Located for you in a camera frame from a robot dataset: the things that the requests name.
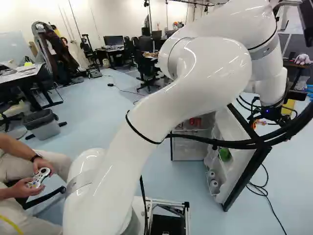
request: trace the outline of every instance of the hand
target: hand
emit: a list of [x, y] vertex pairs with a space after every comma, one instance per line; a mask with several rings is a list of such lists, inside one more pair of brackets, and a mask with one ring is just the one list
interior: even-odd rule
[[49, 176], [53, 175], [55, 172], [52, 164], [43, 158], [35, 158], [33, 167], [35, 174], [38, 174], [38, 170], [42, 167], [48, 167], [51, 170]]
[[36, 196], [44, 190], [45, 186], [41, 185], [39, 188], [29, 188], [27, 183], [33, 181], [33, 178], [25, 178], [19, 180], [12, 187], [8, 188], [10, 197], [25, 198], [29, 196]]
[[313, 63], [307, 54], [298, 55], [294, 62], [297, 65], [308, 65]]

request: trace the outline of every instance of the gray trash can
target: gray trash can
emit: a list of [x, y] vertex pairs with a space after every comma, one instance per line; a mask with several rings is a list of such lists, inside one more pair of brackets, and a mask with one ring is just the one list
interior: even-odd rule
[[51, 109], [44, 109], [25, 116], [23, 124], [41, 141], [61, 132], [56, 116]]

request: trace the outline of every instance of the wristwatch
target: wristwatch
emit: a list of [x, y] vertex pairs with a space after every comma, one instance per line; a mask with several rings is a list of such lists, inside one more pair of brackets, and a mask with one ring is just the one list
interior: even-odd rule
[[36, 155], [34, 157], [32, 157], [30, 159], [30, 161], [33, 163], [36, 158], [42, 158], [42, 156], [40, 156], [39, 154], [36, 153]]

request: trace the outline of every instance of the white game controller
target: white game controller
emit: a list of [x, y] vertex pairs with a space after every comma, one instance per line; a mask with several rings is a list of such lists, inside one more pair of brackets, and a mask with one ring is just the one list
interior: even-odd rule
[[45, 178], [50, 174], [51, 170], [48, 167], [42, 167], [38, 173], [33, 176], [33, 181], [28, 182], [30, 188], [39, 188]]

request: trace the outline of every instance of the whiteboard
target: whiteboard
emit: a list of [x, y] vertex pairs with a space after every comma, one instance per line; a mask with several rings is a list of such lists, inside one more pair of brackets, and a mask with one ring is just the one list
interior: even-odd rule
[[0, 33], [0, 61], [14, 60], [16, 65], [22, 65], [25, 56], [35, 60], [22, 32]]

